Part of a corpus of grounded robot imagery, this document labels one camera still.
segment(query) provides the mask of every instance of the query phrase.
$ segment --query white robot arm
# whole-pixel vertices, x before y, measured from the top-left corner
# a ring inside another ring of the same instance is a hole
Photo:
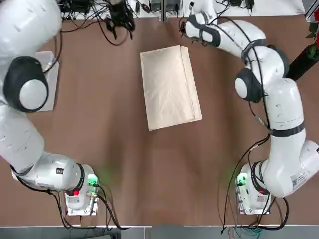
[[[243,166],[236,179],[241,213],[261,214],[269,193],[279,198],[288,196],[319,170],[319,146],[305,141],[299,90],[293,80],[285,78],[288,59],[280,49],[267,46],[265,34],[245,21],[215,25],[207,13],[201,12],[191,15],[180,30],[188,38],[201,40],[243,60],[246,67],[235,78],[241,98],[257,103],[264,93],[271,135],[269,158],[252,167],[258,179],[249,164]]]
[[[39,110],[48,84],[36,51],[61,28],[55,0],[0,3],[0,155],[12,175],[31,188],[66,192],[73,215],[89,215],[97,177],[88,165],[44,152],[44,140],[23,112]]]

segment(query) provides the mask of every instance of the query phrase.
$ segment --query folded cloth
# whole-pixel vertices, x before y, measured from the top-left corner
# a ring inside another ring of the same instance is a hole
[[[202,119],[187,47],[141,53],[149,130]]]

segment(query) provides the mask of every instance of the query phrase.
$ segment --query red flower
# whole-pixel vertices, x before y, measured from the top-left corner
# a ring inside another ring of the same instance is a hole
[[[319,8],[314,13],[315,21],[319,21]]]

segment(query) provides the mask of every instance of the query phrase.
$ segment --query brown table surface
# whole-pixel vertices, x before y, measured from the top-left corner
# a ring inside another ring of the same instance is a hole
[[[268,42],[284,50],[291,61],[312,41],[305,38],[308,24],[303,16],[244,19],[260,27]],[[70,23],[63,27],[72,28]],[[165,24],[158,19],[137,19],[133,40],[121,47],[107,43],[96,24],[63,36],[55,109],[29,114],[45,139],[45,150],[90,164],[110,186],[122,225],[221,225],[218,188],[223,214],[234,165],[267,134],[252,117],[247,102],[236,94],[234,77],[243,67],[240,59],[181,38],[178,19]],[[140,52],[174,45],[189,49],[203,120],[149,132]],[[317,64],[298,81],[307,138],[316,142],[318,70]],[[263,116],[261,104],[254,108]],[[268,147],[256,149],[252,161],[266,158]],[[14,181],[4,160],[0,175],[1,226],[61,225],[53,197]],[[288,224],[319,224],[318,183],[316,175],[288,197]],[[98,217],[83,220],[105,224],[103,205],[99,205]],[[240,220],[250,223],[254,218]],[[276,207],[262,222],[279,223]],[[234,224],[230,210],[227,223]]]

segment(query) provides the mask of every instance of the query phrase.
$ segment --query green indicator light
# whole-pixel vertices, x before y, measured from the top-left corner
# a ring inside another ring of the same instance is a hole
[[[93,186],[98,184],[98,177],[95,174],[88,175],[88,185]]]
[[[246,179],[247,179],[247,173],[240,173],[237,176],[237,183],[239,184],[239,186],[245,185]]]

